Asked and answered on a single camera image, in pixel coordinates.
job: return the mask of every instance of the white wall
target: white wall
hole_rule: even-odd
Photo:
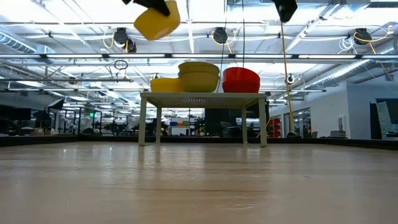
[[[318,137],[329,136],[330,131],[338,130],[338,118],[346,116],[346,134],[350,138],[348,100],[346,82],[337,87],[329,87],[326,93],[310,93],[304,101],[293,101],[293,110],[311,109],[311,130],[318,131]],[[271,116],[289,112],[288,106],[270,108]]]
[[[398,83],[387,82],[384,77],[360,84],[348,84],[348,109],[351,138],[370,139],[370,103],[378,98],[398,98]]]

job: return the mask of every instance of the bowl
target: bowl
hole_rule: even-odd
[[[164,16],[154,8],[148,8],[134,22],[134,27],[147,39],[159,40],[169,35],[180,25],[180,13],[178,12],[177,2],[165,2],[169,11],[169,16]]]
[[[220,70],[217,66],[200,65],[200,66],[191,66],[191,67],[181,68],[180,73],[178,73],[178,74],[192,73],[192,72],[207,72],[207,73],[212,73],[212,74],[215,74],[218,76]]]
[[[184,73],[179,79],[188,93],[213,93],[218,84],[218,75],[207,72]]]
[[[196,66],[211,66],[211,67],[215,67],[218,69],[218,67],[216,65],[213,65],[212,63],[207,63],[207,62],[184,62],[184,63],[181,63],[178,66],[178,68],[181,71],[188,67],[196,67]]]
[[[225,93],[258,93],[260,76],[249,69],[233,67],[223,72],[223,90]]]
[[[150,89],[154,93],[182,93],[184,89],[178,78],[156,78],[150,81]]]

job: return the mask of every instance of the yellow cable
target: yellow cable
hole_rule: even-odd
[[[390,27],[388,27],[388,30],[387,30],[387,33],[385,34],[385,36],[381,37],[381,38],[379,38],[377,40],[363,40],[363,39],[360,39],[360,38],[356,37],[357,32],[354,33],[354,38],[357,39],[357,40],[360,40],[362,42],[372,43],[372,42],[376,42],[376,41],[379,41],[379,40],[382,40],[382,39],[386,38],[388,36],[388,32],[389,31],[390,31]]]
[[[104,43],[104,46],[105,46],[107,49],[110,49],[110,48],[113,47],[114,32],[113,32],[113,34],[112,34],[112,43],[111,43],[111,46],[106,45],[106,43],[105,43],[105,34],[106,34],[106,31],[104,32],[104,38],[102,39],[102,41],[103,41],[103,43]]]
[[[374,54],[377,54],[376,51],[374,50],[373,44],[372,44],[372,43],[369,43],[369,45],[371,46],[373,53],[374,53]],[[387,69],[385,68],[385,66],[384,66],[382,63],[380,63],[380,64],[381,64],[381,66],[383,67],[384,72],[385,72],[385,73],[388,75],[388,77],[390,78],[390,80],[391,80],[391,81],[394,81],[394,79],[390,76],[390,74],[388,73],[388,71],[387,71]]]
[[[234,38],[229,42],[229,43],[225,43],[226,45],[231,44],[232,42],[235,41],[235,37],[236,37],[236,33],[234,32]],[[224,44],[219,44],[217,43],[217,41],[214,39],[214,31],[211,32],[211,38],[213,39],[214,43],[218,44],[218,45],[224,45]]]
[[[287,84],[287,62],[286,62],[285,34],[284,34],[284,25],[283,25],[282,21],[280,22],[280,29],[281,29],[281,33],[282,33],[282,48],[284,50],[285,84],[286,84],[286,92],[287,92],[287,102],[289,103],[290,132],[294,133],[293,106],[292,106],[292,100],[290,99],[289,85]]]

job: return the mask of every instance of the stacked bowls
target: stacked bowls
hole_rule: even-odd
[[[212,93],[218,84],[219,68],[206,62],[185,62],[179,66],[182,87],[188,93]]]
[[[178,78],[156,78],[150,81],[150,89],[154,93],[182,93],[181,80]]]
[[[227,68],[223,72],[223,90],[225,93],[258,93],[260,76],[247,68]]]

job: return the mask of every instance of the yellow bowl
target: yellow bowl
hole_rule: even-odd
[[[215,67],[218,69],[216,65],[213,65],[212,63],[207,63],[207,62],[184,62],[181,63],[178,68],[181,70],[184,70],[189,67],[196,67],[196,66],[210,66],[210,67]]]
[[[218,76],[220,70],[217,66],[191,66],[187,68],[182,68],[180,69],[180,73],[178,74],[184,74],[184,73],[192,73],[192,72],[207,72],[207,73],[212,73]]]
[[[179,79],[189,93],[213,93],[218,84],[218,75],[207,72],[184,73]]]
[[[150,89],[154,93],[182,93],[184,89],[178,78],[157,78],[150,81]]]
[[[147,39],[159,40],[169,35],[180,25],[180,14],[175,1],[166,1],[170,15],[164,16],[153,8],[148,8],[134,22],[134,27]]]

